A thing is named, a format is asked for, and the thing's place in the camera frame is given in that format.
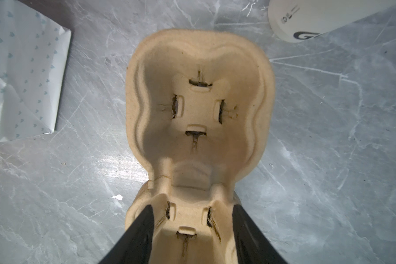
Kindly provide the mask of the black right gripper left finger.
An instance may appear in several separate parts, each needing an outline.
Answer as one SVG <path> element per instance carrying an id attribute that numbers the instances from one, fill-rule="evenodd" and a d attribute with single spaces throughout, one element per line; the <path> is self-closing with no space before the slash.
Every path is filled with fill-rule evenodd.
<path id="1" fill-rule="evenodd" d="M 152 206 L 147 205 L 99 264 L 147 264 L 154 224 Z"/>

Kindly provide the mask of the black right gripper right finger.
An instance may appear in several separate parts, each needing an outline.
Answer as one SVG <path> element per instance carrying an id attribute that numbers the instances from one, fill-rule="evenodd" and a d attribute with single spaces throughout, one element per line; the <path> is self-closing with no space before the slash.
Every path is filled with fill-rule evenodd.
<path id="1" fill-rule="evenodd" d="M 242 205 L 233 206 L 233 231 L 240 264 L 287 264 Z"/>

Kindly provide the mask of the single pulp cup carrier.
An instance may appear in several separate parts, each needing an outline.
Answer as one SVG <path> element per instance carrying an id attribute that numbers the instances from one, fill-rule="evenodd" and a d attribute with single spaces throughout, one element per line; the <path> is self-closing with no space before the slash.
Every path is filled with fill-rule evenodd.
<path id="1" fill-rule="evenodd" d="M 148 175 L 126 229 L 151 205 L 149 264 L 239 264 L 235 185 L 265 151 L 275 97 L 268 58 L 239 35 L 168 29 L 138 45 L 126 73 L 126 134 Z"/>

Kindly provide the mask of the cartoon animal paper gift bag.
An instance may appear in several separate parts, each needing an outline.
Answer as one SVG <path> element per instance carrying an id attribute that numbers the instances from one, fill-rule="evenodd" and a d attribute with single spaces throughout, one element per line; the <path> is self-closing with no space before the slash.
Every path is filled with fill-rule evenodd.
<path id="1" fill-rule="evenodd" d="M 0 142 L 55 131 L 72 33 L 19 1 L 0 1 Z"/>

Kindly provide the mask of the white paper cup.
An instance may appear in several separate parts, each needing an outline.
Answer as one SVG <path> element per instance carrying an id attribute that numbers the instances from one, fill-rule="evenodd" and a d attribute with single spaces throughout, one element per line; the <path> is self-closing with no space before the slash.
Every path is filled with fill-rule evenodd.
<path id="1" fill-rule="evenodd" d="M 274 33 L 297 43 L 396 5 L 396 0 L 270 0 L 267 14 Z"/>

